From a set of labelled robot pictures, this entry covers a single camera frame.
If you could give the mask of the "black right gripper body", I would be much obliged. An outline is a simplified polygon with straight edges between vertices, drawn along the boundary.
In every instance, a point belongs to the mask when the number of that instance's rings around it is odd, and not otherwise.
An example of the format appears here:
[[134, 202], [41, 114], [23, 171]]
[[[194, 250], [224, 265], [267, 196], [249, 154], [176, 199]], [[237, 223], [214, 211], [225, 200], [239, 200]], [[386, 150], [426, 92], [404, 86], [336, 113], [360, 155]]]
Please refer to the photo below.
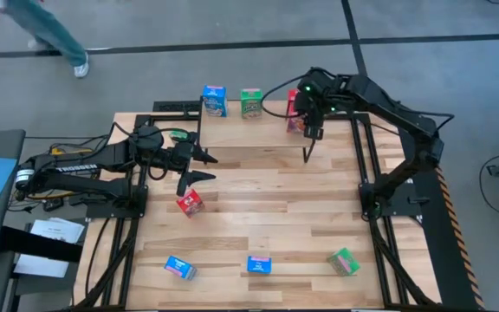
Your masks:
[[324, 115], [331, 112], [331, 97], [337, 95], [341, 76], [324, 68], [311, 68], [297, 84], [295, 111], [302, 116], [306, 127], [321, 127]]

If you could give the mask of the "blue Rice Krispies cereal box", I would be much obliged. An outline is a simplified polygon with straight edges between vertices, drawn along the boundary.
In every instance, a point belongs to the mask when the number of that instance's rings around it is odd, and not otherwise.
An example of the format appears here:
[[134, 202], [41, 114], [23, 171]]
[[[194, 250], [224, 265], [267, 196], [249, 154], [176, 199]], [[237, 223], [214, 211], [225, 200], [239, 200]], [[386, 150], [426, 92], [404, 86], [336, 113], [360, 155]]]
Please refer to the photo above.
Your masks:
[[190, 263], [175, 256], [169, 256], [164, 269], [185, 280], [192, 280], [197, 269]]
[[247, 271], [249, 273], [270, 274], [272, 270], [271, 257], [248, 256]]
[[205, 85], [202, 93], [206, 113], [214, 117], [226, 117], [228, 114], [226, 88]]

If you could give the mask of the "white paper sheet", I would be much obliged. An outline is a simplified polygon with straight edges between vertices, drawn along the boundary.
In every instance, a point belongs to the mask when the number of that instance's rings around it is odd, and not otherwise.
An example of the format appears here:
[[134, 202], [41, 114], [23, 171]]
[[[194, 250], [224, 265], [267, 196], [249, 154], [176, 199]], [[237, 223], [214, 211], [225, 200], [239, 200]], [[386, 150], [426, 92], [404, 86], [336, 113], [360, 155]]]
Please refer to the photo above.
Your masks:
[[31, 226], [29, 232], [38, 236], [57, 239], [66, 243], [76, 244], [85, 226], [61, 218], [50, 218], [47, 220], [37, 219]]
[[20, 255], [14, 272], [17, 274], [63, 278], [68, 269], [68, 262], [44, 257]]

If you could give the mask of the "black bar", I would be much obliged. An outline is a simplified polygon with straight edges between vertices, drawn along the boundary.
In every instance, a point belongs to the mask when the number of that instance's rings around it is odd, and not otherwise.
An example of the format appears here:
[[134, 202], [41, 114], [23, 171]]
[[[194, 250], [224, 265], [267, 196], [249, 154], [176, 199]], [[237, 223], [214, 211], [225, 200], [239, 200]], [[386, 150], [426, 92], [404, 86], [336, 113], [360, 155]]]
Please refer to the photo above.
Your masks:
[[3, 226], [0, 231], [0, 251], [78, 263], [82, 246]]

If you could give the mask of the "black metal table frame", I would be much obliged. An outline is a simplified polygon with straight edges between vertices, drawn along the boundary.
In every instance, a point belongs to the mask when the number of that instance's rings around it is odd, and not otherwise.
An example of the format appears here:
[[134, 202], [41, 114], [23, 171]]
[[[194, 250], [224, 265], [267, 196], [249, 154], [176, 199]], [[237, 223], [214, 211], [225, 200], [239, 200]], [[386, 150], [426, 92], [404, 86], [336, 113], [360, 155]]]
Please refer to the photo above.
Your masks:
[[[112, 142], [140, 126], [199, 131], [202, 112], [118, 113]], [[145, 211], [93, 221], [70, 312], [182, 309], [433, 308], [394, 256], [387, 214], [368, 218], [358, 188], [375, 168], [370, 118], [327, 118], [325, 139], [305, 163], [300, 148], [209, 148], [215, 179], [195, 184], [205, 208], [177, 206], [179, 176], [148, 179]], [[347, 248], [360, 263], [339, 276], [327, 258]], [[164, 269], [169, 256], [192, 264], [185, 280]], [[271, 257], [270, 274], [249, 273], [248, 256]]]

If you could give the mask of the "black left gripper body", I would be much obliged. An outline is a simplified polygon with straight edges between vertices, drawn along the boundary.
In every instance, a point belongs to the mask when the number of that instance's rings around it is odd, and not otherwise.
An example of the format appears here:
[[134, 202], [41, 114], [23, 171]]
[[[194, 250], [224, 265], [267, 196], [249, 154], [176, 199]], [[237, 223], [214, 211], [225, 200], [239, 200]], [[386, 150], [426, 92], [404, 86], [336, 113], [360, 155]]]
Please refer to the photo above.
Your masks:
[[164, 150], [165, 166], [164, 172], [176, 172], [182, 174], [187, 172], [193, 158], [198, 150], [198, 145], [190, 142], [179, 142]]

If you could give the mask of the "black hazard-striped floor mat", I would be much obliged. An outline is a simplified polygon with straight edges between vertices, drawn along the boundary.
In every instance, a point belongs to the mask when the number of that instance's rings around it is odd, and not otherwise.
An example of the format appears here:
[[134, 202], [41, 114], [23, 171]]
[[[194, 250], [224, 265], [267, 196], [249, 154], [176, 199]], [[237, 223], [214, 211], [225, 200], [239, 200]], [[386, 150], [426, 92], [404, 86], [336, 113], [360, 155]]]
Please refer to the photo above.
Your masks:
[[419, 172], [400, 187], [392, 203], [422, 217], [422, 227], [442, 305], [482, 311], [485, 304], [467, 252], [457, 214], [440, 168]]

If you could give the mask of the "wooden shelf with black legs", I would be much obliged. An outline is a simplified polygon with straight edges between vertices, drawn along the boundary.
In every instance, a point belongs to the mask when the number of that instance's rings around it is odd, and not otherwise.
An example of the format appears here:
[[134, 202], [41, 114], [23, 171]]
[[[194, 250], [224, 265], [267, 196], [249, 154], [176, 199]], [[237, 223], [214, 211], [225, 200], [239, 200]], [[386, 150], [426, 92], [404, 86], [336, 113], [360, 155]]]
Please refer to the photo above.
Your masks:
[[314, 142], [301, 133], [289, 133], [287, 121], [263, 113], [244, 119], [241, 101], [227, 101], [227, 116], [209, 116], [203, 109], [199, 144], [203, 148], [300, 148], [308, 162]]

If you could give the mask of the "person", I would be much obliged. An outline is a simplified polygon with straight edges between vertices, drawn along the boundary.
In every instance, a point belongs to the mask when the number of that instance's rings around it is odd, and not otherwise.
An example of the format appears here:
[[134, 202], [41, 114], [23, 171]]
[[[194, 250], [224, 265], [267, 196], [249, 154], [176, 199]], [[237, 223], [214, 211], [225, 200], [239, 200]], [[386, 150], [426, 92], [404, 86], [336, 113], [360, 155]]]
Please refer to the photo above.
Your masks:
[[84, 78], [89, 72], [89, 56], [81, 44], [57, 20], [45, 10], [40, 0], [3, 0], [0, 16], [6, 15], [19, 27], [32, 35], [30, 49], [54, 49], [65, 57], [73, 68], [76, 78]]

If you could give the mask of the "black flat plate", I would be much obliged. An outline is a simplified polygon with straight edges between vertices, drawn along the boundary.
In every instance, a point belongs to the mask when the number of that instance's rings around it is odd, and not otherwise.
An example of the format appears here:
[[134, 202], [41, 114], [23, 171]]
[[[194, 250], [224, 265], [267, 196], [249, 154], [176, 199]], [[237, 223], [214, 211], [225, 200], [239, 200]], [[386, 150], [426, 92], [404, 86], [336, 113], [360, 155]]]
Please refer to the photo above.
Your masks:
[[155, 101], [153, 112], [199, 112], [201, 104], [199, 101]]

